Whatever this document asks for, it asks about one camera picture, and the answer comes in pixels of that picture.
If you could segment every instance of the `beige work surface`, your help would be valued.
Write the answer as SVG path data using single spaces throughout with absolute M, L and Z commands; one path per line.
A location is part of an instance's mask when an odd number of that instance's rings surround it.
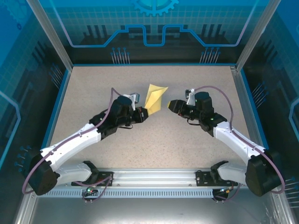
M 229 97 L 234 108 L 234 127 L 245 136 L 245 124 L 230 67 L 132 66 L 74 67 L 54 131 L 52 144 L 68 137 L 105 110 L 114 87 L 121 94 L 138 92 L 144 106 L 149 84 L 168 86 L 162 109 L 131 130 L 118 129 L 103 141 L 82 150 L 68 162 L 92 161 L 98 168 L 208 168 L 222 160 L 243 161 L 222 142 L 199 126 L 172 113 L 167 103 L 185 99 L 185 90 L 214 85 Z M 216 90 L 205 89 L 215 112 L 228 120 L 230 110 Z

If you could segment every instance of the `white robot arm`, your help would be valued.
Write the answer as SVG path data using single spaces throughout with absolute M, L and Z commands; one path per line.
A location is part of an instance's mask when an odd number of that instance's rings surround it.
M 197 125 L 230 147 L 245 163 L 245 165 L 238 165 L 222 161 L 212 166 L 210 175 L 215 184 L 223 180 L 238 182 L 247 185 L 257 196 L 262 196 L 281 184 L 273 166 L 260 154 L 269 157 L 281 170 L 281 161 L 277 152 L 266 150 L 252 142 L 235 130 L 226 118 L 215 113 L 208 92 L 195 93 L 194 89 L 190 89 L 185 91 L 185 96 L 187 102 L 172 100 L 168 108 L 187 119 L 188 123 L 189 120 L 197 120 L 199 122 Z
M 146 120 L 147 110 L 135 107 L 138 101 L 139 94 L 137 93 L 119 96 L 112 103 L 105 120 L 106 110 L 95 115 L 89 123 L 66 139 L 40 151 L 30 151 L 23 166 L 22 174 L 25 177 L 41 159 L 44 159 L 29 179 L 29 184 L 35 193 L 43 195 L 56 185 L 74 181 L 87 181 L 87 184 L 97 182 L 99 172 L 91 162 L 85 161 L 78 165 L 63 164 L 84 148 L 115 133 L 118 128 L 126 128 Z

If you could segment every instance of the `yellow fabric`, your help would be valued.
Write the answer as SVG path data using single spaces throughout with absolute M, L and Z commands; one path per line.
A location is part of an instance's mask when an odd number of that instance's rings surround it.
M 149 115 L 161 109 L 162 95 L 167 89 L 168 87 L 159 87 L 152 84 L 149 85 L 144 106 L 144 108 L 148 110 Z

